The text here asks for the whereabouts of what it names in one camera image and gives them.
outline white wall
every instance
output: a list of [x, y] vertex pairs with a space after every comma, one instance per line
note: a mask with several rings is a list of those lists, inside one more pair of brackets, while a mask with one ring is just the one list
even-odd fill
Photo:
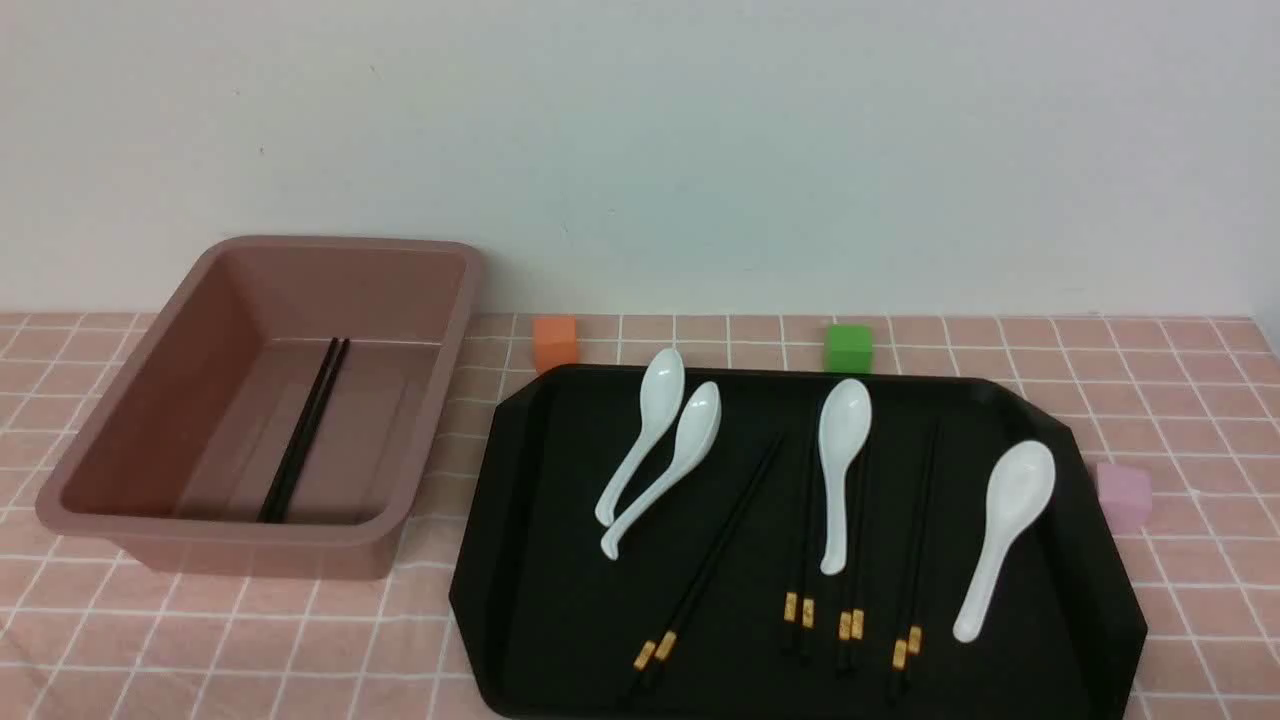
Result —
[[1280, 354], [1280, 240], [1272, 240], [1268, 249], [1260, 254], [1262, 261], [1252, 268], [1249, 297], [1253, 299], [1254, 320], [1271, 342], [1271, 350]]
[[1272, 0], [0, 1], [0, 306], [314, 232], [489, 307], [1249, 313], [1277, 199]]

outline grid pattern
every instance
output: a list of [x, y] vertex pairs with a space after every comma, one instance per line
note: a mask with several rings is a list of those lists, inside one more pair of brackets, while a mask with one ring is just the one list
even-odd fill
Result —
[[[32, 501], [151, 320], [0, 313], [0, 717], [493, 717], [448, 607], [494, 405], [530, 318], [480, 315], [387, 580], [148, 571]], [[1151, 625], [1126, 717], [1280, 717], [1280, 361], [1244, 318], [581, 315], [586, 363], [817, 370], [832, 322], [876, 372], [987, 377], [1152, 474], [1117, 544]]]

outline black tray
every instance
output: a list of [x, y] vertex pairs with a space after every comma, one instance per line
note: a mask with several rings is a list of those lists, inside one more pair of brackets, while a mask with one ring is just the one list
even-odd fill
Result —
[[[593, 507], [639, 432], [643, 372], [559, 368], [494, 414], [449, 592], [493, 710], [520, 717], [1121, 717], [1147, 624], [1065, 425], [988, 380], [861, 378], [874, 409], [863, 534], [867, 637], [859, 671], [840, 676], [836, 578], [819, 584], [808, 665], [782, 655], [780, 625], [799, 518], [794, 483], [804, 477], [818, 409], [842, 375], [690, 369], [686, 395], [703, 380], [719, 384], [716, 446], [611, 562]], [[909, 693], [890, 705], [904, 548], [934, 419], [943, 427], [942, 471], [927, 551], [924, 652], [913, 659]], [[636, 652], [662, 629], [780, 429], [785, 446], [666, 673], [650, 693], [630, 694]], [[641, 465], [620, 511], [666, 468], [673, 436]], [[987, 479], [996, 459], [1025, 438], [1053, 451], [1053, 498], [1009, 553], [982, 635], [961, 644], [951, 625], [982, 546]]]

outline black chopsticks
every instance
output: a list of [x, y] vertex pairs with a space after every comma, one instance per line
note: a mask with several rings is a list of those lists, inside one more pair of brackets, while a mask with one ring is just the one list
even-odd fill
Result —
[[280, 465], [275, 469], [271, 487], [262, 500], [262, 509], [257, 514], [259, 523], [284, 521], [289, 501], [293, 500], [293, 491], [298, 484], [298, 475], [302, 474], [302, 466], [307, 461], [311, 443], [315, 442], [324, 409], [333, 393], [334, 380], [338, 372], [342, 370], [342, 361], [346, 360], [349, 347], [351, 340], [339, 342], [338, 338], [333, 338], [329, 341], [324, 360], [320, 363], [320, 370], [316, 373], [315, 380], [311, 382], [311, 392], [307, 393], [298, 421], [293, 425], [293, 434], [289, 436], [289, 443], [284, 446], [284, 456], [280, 457]]
[[924, 648], [924, 626], [920, 615], [920, 580], [924, 569], [924, 551], [928, 546], [929, 515], [933, 501], [933, 475], [937, 474], [938, 437], [941, 423], [934, 420], [929, 429], [924, 462], [916, 484], [915, 510], [911, 518], [911, 534], [908, 541], [906, 571], [902, 575], [902, 593], [899, 594], [899, 634], [893, 643], [888, 694], [897, 698], [910, 684], [910, 657], [920, 655]]
[[867, 519], [867, 478], [869, 475], [870, 461], [870, 438], [868, 437], [863, 451], [858, 456], [858, 468], [854, 473], [856, 487], [850, 495], [854, 507], [849, 512], [849, 516], [854, 521], [852, 532], [849, 533], [849, 565], [845, 568], [844, 584], [841, 585], [842, 600], [840, 603], [840, 624], [837, 626], [837, 639], [840, 642], [836, 646], [836, 670], [840, 673], [851, 673], [856, 669], [854, 657], [855, 643], [861, 642], [867, 624], [867, 612], [863, 602], [867, 588], [861, 579], [861, 548], [863, 525]]
[[676, 603], [676, 610], [672, 612], [660, 639], [645, 641], [644, 646], [641, 646], [640, 653], [632, 662], [632, 667], [637, 673], [641, 673], [640, 683], [643, 687], [653, 687], [662, 666], [671, 657], [671, 653], [676, 647], [676, 641], [680, 638], [680, 634], [684, 633], [689, 619], [698, 609], [698, 601], [701, 600], [703, 593], [707, 591], [707, 585], [710, 584], [710, 580], [716, 574], [716, 568], [719, 565], [721, 557], [724, 555], [724, 548], [728, 547], [728, 543], [732, 541], [739, 525], [741, 525], [742, 518], [746, 515], [746, 510], [751, 506], [751, 500], [755, 497], [756, 491], [759, 491], [762, 480], [765, 475], [768, 475], [773, 459], [777, 456], [778, 447], [782, 445], [782, 437], [783, 436], [781, 433], [774, 436], [768, 446], [765, 446], [750, 480], [748, 480], [746, 487], [744, 487], [739, 493], [737, 500], [733, 501], [733, 506], [724, 518], [724, 523], [716, 533], [716, 539], [712, 541], [712, 546], [707, 551], [707, 555], [704, 555], [703, 560], [698, 564], [698, 570], [694, 573], [692, 580], [685, 588], [680, 601]]
[[805, 597], [806, 565], [809, 555], [813, 551], [814, 446], [818, 438], [817, 424], [812, 425], [812, 428], [814, 429], [809, 433], [808, 441], [804, 443], [805, 461], [803, 475], [794, 483], [795, 491], [792, 492], [791, 512], [796, 518], [796, 532], [792, 534], [791, 548], [787, 552], [786, 566], [783, 568], [786, 587], [783, 588], [782, 603], [782, 652], [786, 653], [795, 652], [800, 647], [800, 635], [805, 628], [805, 609], [808, 609], [808, 629], [813, 629], [814, 620], [813, 597]]
[[796, 516], [797, 529], [792, 536], [790, 552], [786, 556], [783, 577], [786, 587], [783, 589], [782, 605], [782, 652], [800, 653], [801, 659], [809, 656], [809, 635], [817, 626], [815, 591], [818, 585], [814, 569], [817, 560], [812, 560], [814, 550], [818, 547], [814, 539], [814, 527], [817, 520], [818, 493], [814, 484], [818, 483], [818, 418], [810, 425], [808, 441], [804, 445], [804, 470], [797, 478], [792, 496], [792, 514]]

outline foam block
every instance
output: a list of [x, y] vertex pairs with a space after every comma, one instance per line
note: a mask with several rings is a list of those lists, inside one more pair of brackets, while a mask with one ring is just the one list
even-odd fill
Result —
[[577, 363], [577, 323], [572, 315], [534, 318], [534, 369], [539, 374]]
[[1142, 468], [1098, 462], [1098, 501], [1112, 534], [1134, 533], [1151, 516], [1151, 474]]
[[867, 325], [831, 325], [823, 366], [828, 373], [870, 373], [873, 345]]

